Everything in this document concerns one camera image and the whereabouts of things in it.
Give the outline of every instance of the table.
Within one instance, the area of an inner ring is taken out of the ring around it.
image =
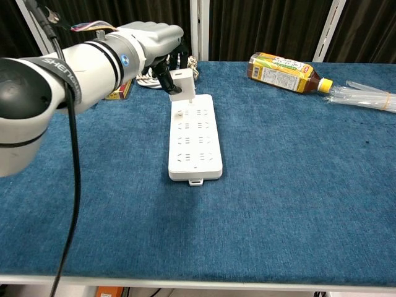
[[[395,65],[312,65],[396,91]],[[202,187],[168,177],[164,92],[135,85],[78,115],[82,204],[64,281],[396,291],[396,115],[255,82],[246,66],[199,64],[223,157],[223,176]],[[0,179],[0,282],[51,280],[72,181],[57,114],[34,162]]]

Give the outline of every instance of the colorful wires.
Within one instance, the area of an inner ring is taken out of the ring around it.
[[[98,29],[111,29],[113,31],[118,31],[116,27],[112,26],[108,22],[105,22],[104,20],[97,20],[90,23],[81,23],[70,28],[70,30],[73,32],[92,31]]]

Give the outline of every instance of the small box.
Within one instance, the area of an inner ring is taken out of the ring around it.
[[[131,85],[132,85],[132,80],[130,79],[125,84],[121,85],[113,93],[107,95],[105,100],[125,100],[126,98],[128,98]]]
[[[123,289],[121,286],[99,286],[96,297],[121,297]]]

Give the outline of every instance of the black cable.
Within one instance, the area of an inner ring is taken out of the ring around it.
[[[160,290],[161,290],[161,288],[159,288],[157,291],[155,291],[154,294],[150,295],[150,297],[154,297],[155,295],[157,295]]]
[[[51,43],[58,54],[59,59],[64,59],[62,49],[59,45],[58,39],[52,38]],[[75,228],[77,226],[77,219],[79,217],[80,210],[80,197],[81,197],[81,174],[80,174],[80,158],[79,158],[79,143],[77,140],[77,125],[75,123],[75,111],[74,111],[74,101],[69,90],[67,83],[64,83],[65,98],[67,104],[67,110],[69,113],[69,126],[70,126],[70,137],[72,144],[72,154],[73,154],[73,166],[74,166],[74,206],[73,206],[73,216],[70,223],[69,234],[67,235],[66,243],[64,245],[63,254],[61,261],[59,263],[58,272],[56,273],[50,296],[54,297],[56,289],[58,288],[59,280],[61,278],[63,266],[65,264],[67,255],[70,250],[70,246],[74,237]]]

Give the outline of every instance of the power strip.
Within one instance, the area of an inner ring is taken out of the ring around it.
[[[169,177],[201,186],[205,179],[223,173],[212,96],[172,101],[169,143]]]

